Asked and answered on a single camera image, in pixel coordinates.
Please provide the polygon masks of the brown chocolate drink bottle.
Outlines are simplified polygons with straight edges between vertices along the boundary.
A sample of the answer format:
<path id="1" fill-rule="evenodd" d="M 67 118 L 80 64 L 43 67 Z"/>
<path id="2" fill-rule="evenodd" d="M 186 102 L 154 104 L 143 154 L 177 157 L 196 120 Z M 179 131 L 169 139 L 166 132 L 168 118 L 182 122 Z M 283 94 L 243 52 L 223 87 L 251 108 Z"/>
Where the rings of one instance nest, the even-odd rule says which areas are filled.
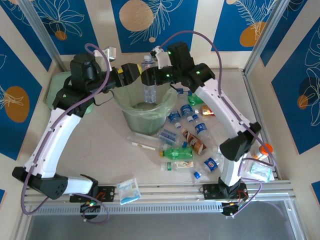
<path id="1" fill-rule="evenodd" d="M 186 128 L 181 130 L 182 136 L 185 138 L 189 146 L 195 151 L 199 156 L 203 155 L 207 151 L 207 146 L 194 134 L 192 134 Z"/>

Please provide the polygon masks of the clear bottle blue cap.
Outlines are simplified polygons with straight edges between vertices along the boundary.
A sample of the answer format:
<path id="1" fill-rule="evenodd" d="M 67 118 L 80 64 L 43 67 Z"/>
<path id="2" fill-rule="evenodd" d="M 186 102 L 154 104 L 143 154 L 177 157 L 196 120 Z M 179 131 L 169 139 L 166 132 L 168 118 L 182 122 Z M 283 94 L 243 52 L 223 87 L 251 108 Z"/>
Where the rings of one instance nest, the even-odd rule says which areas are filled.
<path id="1" fill-rule="evenodd" d="M 183 96 L 183 97 L 189 97 L 189 96 L 192 96 L 193 93 L 190 91 L 190 90 L 186 90 L 186 89 L 183 89 L 183 88 L 176 88 L 175 89 L 178 96 Z"/>

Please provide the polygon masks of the red gold label bottle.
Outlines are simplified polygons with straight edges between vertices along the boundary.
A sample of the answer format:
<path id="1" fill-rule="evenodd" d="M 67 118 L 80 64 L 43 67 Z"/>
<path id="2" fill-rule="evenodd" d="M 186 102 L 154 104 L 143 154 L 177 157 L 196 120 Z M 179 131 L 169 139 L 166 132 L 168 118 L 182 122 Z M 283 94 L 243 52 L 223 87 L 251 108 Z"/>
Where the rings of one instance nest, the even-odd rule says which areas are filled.
<path id="1" fill-rule="evenodd" d="M 194 112 L 202 117 L 214 117 L 214 112 L 207 105 L 199 105 L 194 107 Z"/>

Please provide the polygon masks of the clear bottle light blue label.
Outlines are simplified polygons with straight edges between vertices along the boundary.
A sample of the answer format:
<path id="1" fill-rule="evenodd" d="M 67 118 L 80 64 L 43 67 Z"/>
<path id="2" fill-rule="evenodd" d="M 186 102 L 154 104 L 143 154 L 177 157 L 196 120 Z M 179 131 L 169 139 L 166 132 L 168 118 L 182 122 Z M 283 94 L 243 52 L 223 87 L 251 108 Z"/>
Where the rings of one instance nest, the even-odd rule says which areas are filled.
<path id="1" fill-rule="evenodd" d="M 186 140 L 179 133 L 172 132 L 165 128 L 160 129 L 157 133 L 157 136 L 164 143 L 170 145 L 171 147 L 186 148 L 188 146 Z"/>

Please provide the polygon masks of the grey mesh waste bin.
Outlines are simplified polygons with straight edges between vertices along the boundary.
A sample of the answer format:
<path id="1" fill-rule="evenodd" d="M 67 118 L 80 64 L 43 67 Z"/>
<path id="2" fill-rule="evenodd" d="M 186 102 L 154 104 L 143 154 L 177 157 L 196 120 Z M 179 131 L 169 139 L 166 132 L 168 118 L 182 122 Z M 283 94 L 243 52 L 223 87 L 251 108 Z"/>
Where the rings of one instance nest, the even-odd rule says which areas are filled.
<path id="1" fill-rule="evenodd" d="M 149 136 L 156 134 L 163 127 L 167 118 L 166 116 L 156 119 L 145 119 L 143 117 L 130 116 L 123 111 L 122 113 L 130 130 Z"/>

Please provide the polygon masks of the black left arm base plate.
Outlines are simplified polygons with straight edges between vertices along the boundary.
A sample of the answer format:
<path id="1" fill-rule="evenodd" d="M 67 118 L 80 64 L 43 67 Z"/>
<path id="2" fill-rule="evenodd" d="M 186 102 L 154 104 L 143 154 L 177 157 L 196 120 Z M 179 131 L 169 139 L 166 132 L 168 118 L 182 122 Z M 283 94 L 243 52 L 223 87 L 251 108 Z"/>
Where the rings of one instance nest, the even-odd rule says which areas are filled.
<path id="1" fill-rule="evenodd" d="M 70 203 L 86 203 L 88 201 L 100 201 L 102 203 L 113 202 L 115 186 L 95 186 L 85 196 L 73 194 L 69 197 Z"/>

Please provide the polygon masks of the clear Pepsi bottle blue label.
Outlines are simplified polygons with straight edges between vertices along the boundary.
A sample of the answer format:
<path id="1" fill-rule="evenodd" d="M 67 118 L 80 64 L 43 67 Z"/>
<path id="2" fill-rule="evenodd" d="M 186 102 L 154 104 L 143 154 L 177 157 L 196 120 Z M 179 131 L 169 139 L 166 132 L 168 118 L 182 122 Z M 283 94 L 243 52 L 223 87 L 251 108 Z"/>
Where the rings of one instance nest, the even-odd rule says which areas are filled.
<path id="1" fill-rule="evenodd" d="M 210 157 L 206 160 L 199 161 L 196 164 L 193 176 L 196 179 L 207 176 L 218 169 L 224 162 L 225 157 L 222 155 L 219 148 L 215 148 Z"/>
<path id="2" fill-rule="evenodd" d="M 205 123 L 203 122 L 196 122 L 194 124 L 194 129 L 196 131 L 196 134 L 198 138 L 206 145 L 208 149 L 212 149 L 214 146 L 214 142 L 212 139 L 212 136 L 207 129 Z"/>

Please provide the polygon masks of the small green plastic bottle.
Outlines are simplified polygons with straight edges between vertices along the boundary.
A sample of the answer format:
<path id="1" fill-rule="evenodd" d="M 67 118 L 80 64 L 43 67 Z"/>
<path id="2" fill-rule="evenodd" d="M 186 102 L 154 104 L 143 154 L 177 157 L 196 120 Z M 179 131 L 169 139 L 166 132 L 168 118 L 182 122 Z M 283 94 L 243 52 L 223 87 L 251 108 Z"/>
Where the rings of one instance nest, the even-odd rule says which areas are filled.
<path id="1" fill-rule="evenodd" d="M 196 106 L 203 103 L 203 100 L 195 94 L 189 95 L 187 100 L 191 106 Z"/>

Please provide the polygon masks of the clear white green packet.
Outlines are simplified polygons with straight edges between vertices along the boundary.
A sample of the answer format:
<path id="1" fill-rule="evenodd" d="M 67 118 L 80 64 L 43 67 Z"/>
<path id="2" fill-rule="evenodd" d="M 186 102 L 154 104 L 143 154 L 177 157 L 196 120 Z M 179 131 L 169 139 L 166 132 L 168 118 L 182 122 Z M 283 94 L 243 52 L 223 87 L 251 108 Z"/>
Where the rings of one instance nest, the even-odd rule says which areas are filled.
<path id="1" fill-rule="evenodd" d="M 248 161 L 244 168 L 244 174 L 250 179 L 256 179 L 268 183 L 271 179 L 272 168 L 257 161 Z"/>

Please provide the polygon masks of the green soda bottle yellow cap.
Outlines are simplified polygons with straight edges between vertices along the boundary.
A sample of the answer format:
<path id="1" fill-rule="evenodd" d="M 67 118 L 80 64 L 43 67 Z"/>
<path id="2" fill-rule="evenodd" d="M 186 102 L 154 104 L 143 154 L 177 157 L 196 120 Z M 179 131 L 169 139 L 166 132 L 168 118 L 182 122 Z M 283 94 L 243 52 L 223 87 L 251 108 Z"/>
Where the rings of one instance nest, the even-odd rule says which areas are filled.
<path id="1" fill-rule="evenodd" d="M 169 148 L 161 150 L 159 155 L 170 160 L 188 160 L 193 158 L 193 150 L 190 147 Z"/>

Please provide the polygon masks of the aluminium mounting rail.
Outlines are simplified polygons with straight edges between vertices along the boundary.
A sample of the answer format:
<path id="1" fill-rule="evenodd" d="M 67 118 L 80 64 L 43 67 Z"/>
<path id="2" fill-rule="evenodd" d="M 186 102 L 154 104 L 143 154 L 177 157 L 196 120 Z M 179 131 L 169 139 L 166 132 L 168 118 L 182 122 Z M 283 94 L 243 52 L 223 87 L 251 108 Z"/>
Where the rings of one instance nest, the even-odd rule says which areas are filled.
<path id="1" fill-rule="evenodd" d="M 142 183 L 138 186 L 141 198 L 133 204 L 171 204 L 171 203 L 201 203 L 201 202 L 231 202 L 228 198 L 218 198 L 205 200 L 203 184 L 209 182 L 187 182 L 187 183 Z M 246 182 L 246 193 L 250 198 L 257 193 L 259 184 L 256 182 Z M 120 199 L 116 184 L 101 184 L 103 187 L 115 187 L 113 205 L 119 205 Z M 39 192 L 28 188 L 26 190 L 24 204 L 26 206 L 38 206 L 46 197 Z M 278 201 L 293 200 L 296 198 L 291 182 L 288 180 L 276 180 L 264 183 L 260 192 L 252 201 Z M 56 200 L 48 199 L 47 205 L 71 205 L 69 195 L 62 195 Z"/>

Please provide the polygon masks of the white blue wipe packet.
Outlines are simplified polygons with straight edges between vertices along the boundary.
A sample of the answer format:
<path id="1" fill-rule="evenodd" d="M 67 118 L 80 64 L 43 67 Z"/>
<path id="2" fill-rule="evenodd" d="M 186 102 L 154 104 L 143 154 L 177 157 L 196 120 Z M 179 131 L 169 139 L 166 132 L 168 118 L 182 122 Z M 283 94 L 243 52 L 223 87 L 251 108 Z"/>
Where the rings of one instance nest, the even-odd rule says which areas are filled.
<path id="1" fill-rule="evenodd" d="M 120 205 L 132 203 L 141 198 L 137 179 L 131 178 L 116 185 Z"/>

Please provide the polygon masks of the white mesh waste basket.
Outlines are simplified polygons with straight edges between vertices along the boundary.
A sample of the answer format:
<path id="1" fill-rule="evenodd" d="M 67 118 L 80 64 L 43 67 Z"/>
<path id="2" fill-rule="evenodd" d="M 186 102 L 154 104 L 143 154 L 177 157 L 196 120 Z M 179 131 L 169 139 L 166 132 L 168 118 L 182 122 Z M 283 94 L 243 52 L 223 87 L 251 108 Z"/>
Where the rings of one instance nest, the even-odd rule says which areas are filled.
<path id="1" fill-rule="evenodd" d="M 143 84 L 132 83 L 128 86 L 115 88 L 114 99 L 118 107 L 133 117 L 142 117 L 148 120 L 165 118 L 175 107 L 178 94 L 168 83 L 156 86 L 156 101 L 145 102 Z"/>

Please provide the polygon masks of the tall clear water bottle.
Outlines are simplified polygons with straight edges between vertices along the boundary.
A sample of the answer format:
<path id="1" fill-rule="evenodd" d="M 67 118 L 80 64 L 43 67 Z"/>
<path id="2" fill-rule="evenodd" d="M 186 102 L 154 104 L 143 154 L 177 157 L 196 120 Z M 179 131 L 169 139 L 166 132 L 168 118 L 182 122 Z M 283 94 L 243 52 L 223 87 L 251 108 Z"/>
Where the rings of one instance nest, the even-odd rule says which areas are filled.
<path id="1" fill-rule="evenodd" d="M 143 63 L 141 64 L 143 71 L 156 66 L 157 64 L 153 60 L 151 55 L 143 56 Z M 155 85 L 148 86 L 143 84 L 143 91 L 144 91 L 144 102 L 148 104 L 154 104 L 157 100 L 156 86 Z"/>

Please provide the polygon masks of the aluminium frame post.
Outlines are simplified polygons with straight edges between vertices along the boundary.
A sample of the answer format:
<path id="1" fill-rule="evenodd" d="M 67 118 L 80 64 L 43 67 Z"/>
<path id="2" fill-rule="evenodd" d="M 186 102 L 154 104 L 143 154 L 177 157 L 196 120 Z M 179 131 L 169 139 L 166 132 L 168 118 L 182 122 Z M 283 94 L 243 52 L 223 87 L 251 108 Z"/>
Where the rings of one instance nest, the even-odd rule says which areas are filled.
<path id="1" fill-rule="evenodd" d="M 50 56 L 51 60 L 55 62 L 56 66 L 61 72 L 66 72 L 67 68 L 60 57 L 60 53 L 56 48 L 52 38 L 46 30 L 41 18 L 36 12 L 34 6 L 29 0 L 16 0 L 25 18 L 29 22 L 33 31 L 37 35 L 41 44 Z"/>
<path id="2" fill-rule="evenodd" d="M 253 70 L 257 60 L 260 58 L 263 49 L 265 48 L 276 26 L 278 25 L 289 2 L 290 0 L 276 0 L 275 6 L 269 15 L 269 18 L 262 30 L 262 33 L 259 36 L 245 67 L 243 68 L 243 75 L 245 77 L 248 77 L 251 71 Z"/>

